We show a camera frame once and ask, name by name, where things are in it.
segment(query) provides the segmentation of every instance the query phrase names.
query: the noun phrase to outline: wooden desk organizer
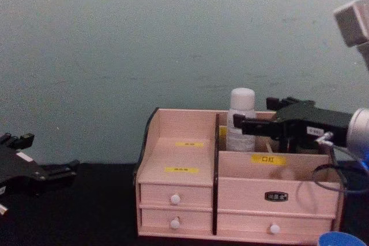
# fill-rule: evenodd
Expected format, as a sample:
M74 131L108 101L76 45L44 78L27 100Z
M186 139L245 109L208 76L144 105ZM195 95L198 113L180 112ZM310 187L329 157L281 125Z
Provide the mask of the wooden desk organizer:
M154 111L134 172L139 236L316 245L339 230L343 195L311 181L328 154L273 153L278 145L265 137L255 153L224 151L226 119L227 111ZM334 172L319 178L340 187Z

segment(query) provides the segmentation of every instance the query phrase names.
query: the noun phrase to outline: black edge trim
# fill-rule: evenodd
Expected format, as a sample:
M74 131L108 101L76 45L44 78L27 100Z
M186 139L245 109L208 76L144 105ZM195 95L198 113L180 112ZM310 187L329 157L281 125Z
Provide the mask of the black edge trim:
M139 167L140 167L140 165L142 163L142 160L144 158L144 153L145 153L145 148L146 148L146 142L148 140L150 123L151 123L152 118L154 117L154 115L156 114L156 112L158 110L159 110L159 107L156 107L155 110L152 112L151 116L149 117L147 123L146 123L144 140L142 141L140 157L138 158L138 161L136 163L136 166L134 167L134 170L133 170L134 226L135 226L135 235L136 235L136 237L138 237L137 203L136 203L136 177L137 177L138 169L139 169Z
M215 118L214 179L213 179L213 235L217 234L218 222L218 168L219 168L219 114Z

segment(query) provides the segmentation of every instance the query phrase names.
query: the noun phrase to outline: black table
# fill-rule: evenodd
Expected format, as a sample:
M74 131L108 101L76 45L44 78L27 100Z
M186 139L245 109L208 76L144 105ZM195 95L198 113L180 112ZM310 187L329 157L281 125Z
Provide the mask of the black table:
M246 245L136 238L133 168L132 164L81 164L70 188L47 192L39 198L27 195L2 198L1 203L9 211L0 217L0 245ZM369 195L350 196L344 220L343 231L368 243Z

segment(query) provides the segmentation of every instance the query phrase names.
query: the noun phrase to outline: drawer knob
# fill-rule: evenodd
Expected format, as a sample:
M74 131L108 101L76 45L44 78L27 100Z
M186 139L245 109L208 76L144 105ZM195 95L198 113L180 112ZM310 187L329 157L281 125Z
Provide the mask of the drawer knob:
M277 224L272 224L270 226L270 232L271 233L279 233L279 232L281 232L281 227L279 227Z
M171 196L171 203L173 205L178 205L179 202L180 202L180 197L179 197L178 194L174 194L174 195Z
M178 229L180 227L180 224L179 224L179 218L176 217L174 218L172 221L171 221L171 228L172 229Z

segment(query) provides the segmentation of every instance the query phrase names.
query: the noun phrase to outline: cable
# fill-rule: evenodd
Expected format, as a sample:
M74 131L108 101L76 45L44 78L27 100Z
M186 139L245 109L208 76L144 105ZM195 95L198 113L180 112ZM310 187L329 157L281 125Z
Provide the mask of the cable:
M316 180L316 174L324 169L328 169L328 168L333 168L336 171L338 169L341 170L346 170L346 171L352 171L352 172L363 172L367 175L367 177L369 178L369 169L368 167L362 162L362 160L355 154L347 151L347 149L339 147L337 145L332 144L331 142L328 144L326 144L334 149L337 149L339 151L344 152L346 155L352 157L362 168L363 170L354 168L354 167L348 167L348 166L339 166L339 165L333 165L333 164L323 164L318 166L317 168L314 169L313 173L312 173L312 180L314 181L315 184L317 184L318 186L325 188L326 190L331 190L331 191L336 191L336 192L341 192L341 193L345 193L345 194L364 194L364 193L368 193L369 192L369 186L363 190L348 190L348 189L339 189L339 188L333 188L333 187L328 187L325 186L323 184L321 184L319 181Z

